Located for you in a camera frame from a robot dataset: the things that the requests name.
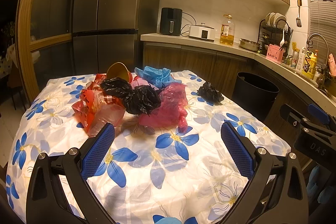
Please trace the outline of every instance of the pink utensil holder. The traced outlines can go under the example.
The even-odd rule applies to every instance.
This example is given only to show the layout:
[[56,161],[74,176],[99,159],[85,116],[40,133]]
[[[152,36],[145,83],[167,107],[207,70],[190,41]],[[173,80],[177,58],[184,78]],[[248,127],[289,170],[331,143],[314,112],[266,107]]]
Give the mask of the pink utensil holder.
[[277,45],[270,44],[267,49],[266,58],[277,63],[281,63],[284,50],[279,50],[280,47]]

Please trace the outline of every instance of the faucet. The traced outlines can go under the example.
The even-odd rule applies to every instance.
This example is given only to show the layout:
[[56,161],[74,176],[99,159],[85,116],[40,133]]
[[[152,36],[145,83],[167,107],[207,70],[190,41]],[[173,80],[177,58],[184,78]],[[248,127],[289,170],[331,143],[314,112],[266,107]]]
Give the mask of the faucet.
[[328,45],[327,41],[325,40],[325,38],[322,35],[320,35],[319,33],[313,33],[307,39],[307,45],[308,45],[307,50],[308,50],[308,52],[310,52],[310,54],[308,54],[308,53],[306,54],[306,57],[305,57],[306,64],[303,66],[303,70],[305,72],[308,72],[309,67],[310,67],[310,64],[309,64],[308,60],[310,59],[310,56],[313,54],[313,52],[310,50],[310,48],[312,48],[312,45],[313,45],[313,41],[311,40],[313,37],[322,38],[324,40],[326,46],[327,46],[327,59],[325,61],[325,64],[322,65],[322,69],[324,70],[324,74],[320,78],[320,80],[317,81],[318,82],[318,89],[326,95],[327,93],[323,89],[323,85],[324,85],[324,81],[326,79],[326,73],[327,73],[327,65],[328,65],[328,58],[329,58],[329,45]]

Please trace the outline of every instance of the countertop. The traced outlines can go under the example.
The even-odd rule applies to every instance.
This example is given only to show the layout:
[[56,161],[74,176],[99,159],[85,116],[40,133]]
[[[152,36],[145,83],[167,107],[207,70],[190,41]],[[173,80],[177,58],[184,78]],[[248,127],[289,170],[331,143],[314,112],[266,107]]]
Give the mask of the countertop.
[[222,45],[218,41],[207,42],[197,39],[192,39],[189,37],[175,37],[170,35],[162,35],[158,33],[143,34],[141,35],[142,41],[147,42],[160,42],[160,43],[169,43],[169,44],[178,44],[182,46],[192,46],[206,48],[210,50],[227,52],[230,54],[235,54],[247,58],[251,58],[259,62],[260,64],[270,68],[274,72],[278,73],[286,80],[294,84],[300,90],[302,90],[306,95],[308,95],[317,105],[322,108],[325,112],[330,113],[331,115],[336,115],[336,105],[328,97],[326,97],[322,92],[315,88],[312,84],[308,83],[306,80],[301,78],[296,73],[286,69],[278,63],[275,63],[271,60],[266,59],[264,55],[250,52],[248,50],[240,48],[238,45],[227,46]]

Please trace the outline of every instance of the metal screw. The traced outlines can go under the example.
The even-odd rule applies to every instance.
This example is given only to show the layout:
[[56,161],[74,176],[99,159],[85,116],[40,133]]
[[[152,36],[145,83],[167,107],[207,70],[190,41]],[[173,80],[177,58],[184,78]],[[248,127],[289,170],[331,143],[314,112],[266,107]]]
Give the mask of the metal screw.
[[78,149],[77,149],[77,148],[71,148],[71,149],[69,150],[69,154],[70,154],[70,155],[76,155],[77,152],[78,152]]
[[263,147],[259,147],[258,148],[258,153],[261,154],[261,155],[265,155],[266,154],[266,149],[263,148]]
[[41,154],[39,154],[38,158],[39,158],[40,160],[43,160],[43,159],[45,158],[45,153],[41,153]]
[[296,159],[296,155],[295,155],[294,153],[292,153],[292,152],[289,153],[289,157],[290,157],[291,159],[293,159],[293,160]]

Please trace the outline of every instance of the glass door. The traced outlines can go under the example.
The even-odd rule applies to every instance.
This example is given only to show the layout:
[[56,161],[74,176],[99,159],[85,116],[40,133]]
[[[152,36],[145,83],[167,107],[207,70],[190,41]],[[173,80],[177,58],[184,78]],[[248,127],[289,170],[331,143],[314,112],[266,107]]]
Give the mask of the glass door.
[[16,53],[32,102],[48,80],[75,74],[72,41],[74,0],[19,0]]

